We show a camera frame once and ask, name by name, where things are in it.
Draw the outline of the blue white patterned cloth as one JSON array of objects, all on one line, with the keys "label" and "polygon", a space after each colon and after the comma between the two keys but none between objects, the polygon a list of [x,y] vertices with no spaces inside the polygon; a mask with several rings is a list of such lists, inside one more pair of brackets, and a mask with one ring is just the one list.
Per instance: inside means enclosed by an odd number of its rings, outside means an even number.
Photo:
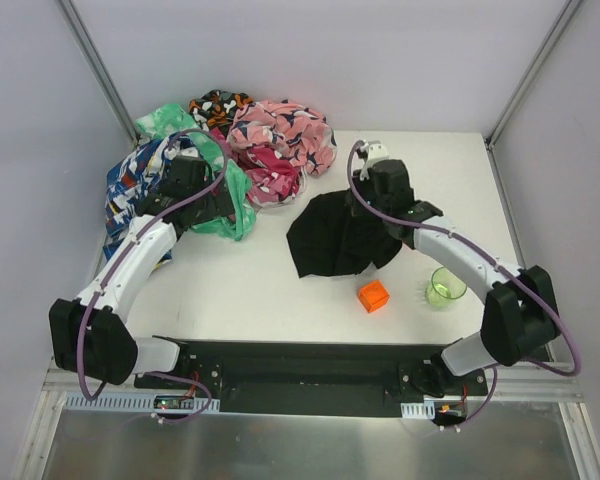
[{"label": "blue white patterned cloth", "polygon": [[173,154],[164,151],[170,140],[171,137],[154,139],[138,146],[107,173],[105,228],[108,240],[102,248],[106,260],[121,246],[138,204],[169,170]]}]

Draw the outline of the magenta pink camouflage cloth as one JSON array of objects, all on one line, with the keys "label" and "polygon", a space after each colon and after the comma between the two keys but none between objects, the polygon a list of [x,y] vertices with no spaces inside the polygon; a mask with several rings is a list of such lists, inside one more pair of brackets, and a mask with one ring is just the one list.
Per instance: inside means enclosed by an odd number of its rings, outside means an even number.
[{"label": "magenta pink camouflage cloth", "polygon": [[267,146],[244,151],[230,149],[231,158],[251,182],[246,197],[256,209],[293,202],[305,190],[306,177],[278,151]]}]

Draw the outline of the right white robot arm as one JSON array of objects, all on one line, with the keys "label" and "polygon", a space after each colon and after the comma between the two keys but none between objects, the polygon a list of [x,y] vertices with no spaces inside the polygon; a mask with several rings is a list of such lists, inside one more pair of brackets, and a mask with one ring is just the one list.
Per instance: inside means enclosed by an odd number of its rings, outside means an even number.
[{"label": "right white robot arm", "polygon": [[477,332],[411,373],[414,389],[441,398],[460,378],[494,365],[513,366],[559,336],[548,272],[503,265],[460,234],[442,210],[415,198],[402,161],[349,168],[347,177],[354,213],[378,217],[393,238],[449,270],[484,306]]}]

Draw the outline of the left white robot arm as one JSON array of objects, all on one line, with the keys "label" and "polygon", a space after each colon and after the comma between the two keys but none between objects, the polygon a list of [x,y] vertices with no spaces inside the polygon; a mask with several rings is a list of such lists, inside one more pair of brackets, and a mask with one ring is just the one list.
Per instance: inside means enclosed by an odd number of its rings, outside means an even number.
[{"label": "left white robot arm", "polygon": [[56,366],[112,385],[132,375],[173,371],[177,343],[133,337],[127,317],[150,274],[186,230],[234,212],[223,172],[201,158],[176,156],[137,206],[126,236],[100,273],[75,299],[51,306]]}]

